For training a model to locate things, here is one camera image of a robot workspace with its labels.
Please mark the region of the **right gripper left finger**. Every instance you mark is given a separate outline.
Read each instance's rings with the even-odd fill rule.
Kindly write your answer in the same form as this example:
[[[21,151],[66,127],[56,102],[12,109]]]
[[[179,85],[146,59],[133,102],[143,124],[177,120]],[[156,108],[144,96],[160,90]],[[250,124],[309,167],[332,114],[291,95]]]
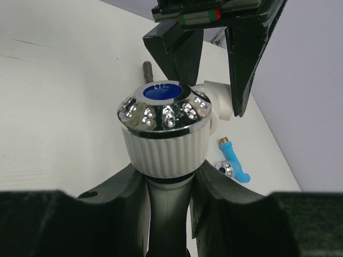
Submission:
[[[1,193],[1,256],[144,256],[150,202],[132,165],[79,197]]]

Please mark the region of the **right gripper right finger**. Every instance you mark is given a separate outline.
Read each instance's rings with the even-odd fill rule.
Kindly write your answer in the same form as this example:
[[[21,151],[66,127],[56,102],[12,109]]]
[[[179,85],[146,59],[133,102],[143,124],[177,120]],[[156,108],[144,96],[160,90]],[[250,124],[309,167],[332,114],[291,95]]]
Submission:
[[[342,256],[342,194],[260,195],[209,162],[190,202],[199,256]]]

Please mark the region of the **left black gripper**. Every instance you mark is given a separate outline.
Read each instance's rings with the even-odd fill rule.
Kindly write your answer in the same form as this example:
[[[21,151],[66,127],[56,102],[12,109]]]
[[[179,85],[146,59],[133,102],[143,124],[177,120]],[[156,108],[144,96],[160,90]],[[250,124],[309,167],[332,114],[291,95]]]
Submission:
[[[182,27],[206,25],[232,17],[225,30],[230,90],[234,115],[242,117],[258,64],[286,3],[286,0],[158,1],[152,16],[160,23],[143,36],[143,42],[168,80],[194,86],[204,31],[186,31]]]

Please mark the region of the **white elbow pipe fitting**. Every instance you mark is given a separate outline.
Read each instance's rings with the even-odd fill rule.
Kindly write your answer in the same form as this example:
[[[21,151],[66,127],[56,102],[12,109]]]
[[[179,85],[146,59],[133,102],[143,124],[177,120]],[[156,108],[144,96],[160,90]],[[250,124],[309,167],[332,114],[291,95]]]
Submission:
[[[212,135],[219,126],[219,120],[229,121],[233,115],[231,86],[219,82],[204,81],[203,84],[195,85],[193,89],[206,95],[211,101],[210,135]]]

